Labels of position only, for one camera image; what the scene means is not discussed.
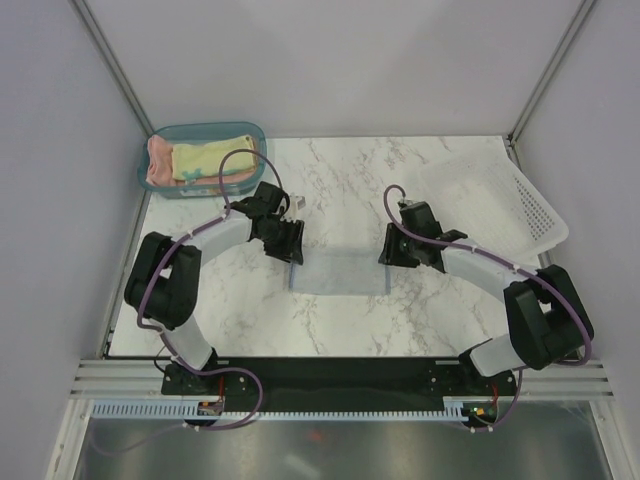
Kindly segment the aluminium frame rail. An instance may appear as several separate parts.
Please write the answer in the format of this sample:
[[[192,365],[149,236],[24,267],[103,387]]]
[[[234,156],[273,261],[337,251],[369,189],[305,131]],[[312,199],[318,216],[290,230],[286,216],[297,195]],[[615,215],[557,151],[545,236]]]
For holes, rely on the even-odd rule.
[[[71,393],[95,398],[253,397],[259,391],[275,396],[367,390],[421,398],[507,399],[521,393],[536,400],[591,400],[613,394],[598,361],[581,367],[552,365],[520,375],[503,372],[490,378],[467,373],[457,360],[445,357],[227,357],[219,359],[214,370],[203,376],[173,363],[155,367],[141,359],[84,360]]]

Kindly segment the teal transparent plastic bin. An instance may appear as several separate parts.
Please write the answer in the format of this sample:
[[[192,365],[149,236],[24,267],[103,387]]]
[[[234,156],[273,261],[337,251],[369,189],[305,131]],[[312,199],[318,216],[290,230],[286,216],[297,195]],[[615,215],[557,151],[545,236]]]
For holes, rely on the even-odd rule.
[[[145,190],[166,199],[215,197],[220,184],[241,195],[259,183],[266,155],[264,132],[250,122],[173,125],[146,140],[137,176]]]

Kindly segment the yellow green towel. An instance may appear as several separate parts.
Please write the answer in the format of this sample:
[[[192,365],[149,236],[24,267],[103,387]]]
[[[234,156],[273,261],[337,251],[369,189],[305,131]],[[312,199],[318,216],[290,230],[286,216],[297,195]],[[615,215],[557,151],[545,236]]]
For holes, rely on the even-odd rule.
[[[235,150],[224,165],[224,174],[235,174],[251,170],[255,166],[254,139],[243,135],[231,139],[205,144],[179,143],[172,147],[172,175],[176,181],[193,183],[205,177],[217,177],[225,156]]]

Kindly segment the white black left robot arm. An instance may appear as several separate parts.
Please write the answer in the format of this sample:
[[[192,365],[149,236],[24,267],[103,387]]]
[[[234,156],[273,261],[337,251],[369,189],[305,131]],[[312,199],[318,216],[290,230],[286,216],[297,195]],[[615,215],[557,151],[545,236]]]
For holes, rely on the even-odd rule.
[[[262,182],[253,195],[228,202],[215,218],[168,236],[147,234],[140,245],[124,291],[137,312],[138,327],[158,333],[173,359],[185,369],[184,382],[197,394],[213,391],[219,371],[210,361],[214,348],[194,316],[201,267],[228,250],[257,240],[264,254],[279,261],[304,263],[305,205],[281,187]]]

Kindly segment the white perforated plastic basket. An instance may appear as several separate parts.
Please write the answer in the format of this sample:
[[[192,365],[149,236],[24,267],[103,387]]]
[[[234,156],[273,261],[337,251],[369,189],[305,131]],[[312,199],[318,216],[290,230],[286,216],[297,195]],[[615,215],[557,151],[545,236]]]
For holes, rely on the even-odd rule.
[[[529,261],[568,238],[565,221],[504,152],[457,154],[421,168],[416,178],[444,229],[460,230],[499,256]]]

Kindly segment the pink towel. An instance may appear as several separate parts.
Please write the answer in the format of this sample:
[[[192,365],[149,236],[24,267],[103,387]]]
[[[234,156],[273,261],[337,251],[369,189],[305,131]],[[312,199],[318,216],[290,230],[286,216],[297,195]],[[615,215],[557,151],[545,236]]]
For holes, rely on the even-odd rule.
[[[146,182],[154,187],[184,187],[195,185],[217,185],[217,177],[205,177],[193,183],[176,181],[172,175],[172,147],[179,143],[170,143],[159,135],[153,135],[147,141],[147,153],[149,154],[149,166],[146,171]],[[254,150],[257,150],[257,141],[254,139]]]

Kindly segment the blue towel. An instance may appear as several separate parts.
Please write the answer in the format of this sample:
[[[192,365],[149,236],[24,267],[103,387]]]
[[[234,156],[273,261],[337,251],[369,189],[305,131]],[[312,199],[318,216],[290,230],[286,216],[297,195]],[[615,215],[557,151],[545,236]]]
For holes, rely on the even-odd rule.
[[[386,296],[390,272],[378,258],[368,248],[306,249],[303,264],[290,268],[289,290],[316,296]]]

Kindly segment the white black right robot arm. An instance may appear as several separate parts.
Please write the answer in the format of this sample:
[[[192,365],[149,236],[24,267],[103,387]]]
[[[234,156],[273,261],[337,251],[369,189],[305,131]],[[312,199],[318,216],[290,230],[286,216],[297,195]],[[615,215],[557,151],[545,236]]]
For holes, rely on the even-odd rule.
[[[550,365],[582,366],[592,353],[593,326],[568,272],[519,266],[480,247],[459,230],[443,231],[428,203],[400,201],[379,262],[425,266],[458,277],[500,301],[506,334],[469,348],[457,370],[458,385],[480,394],[509,370],[540,371]]]

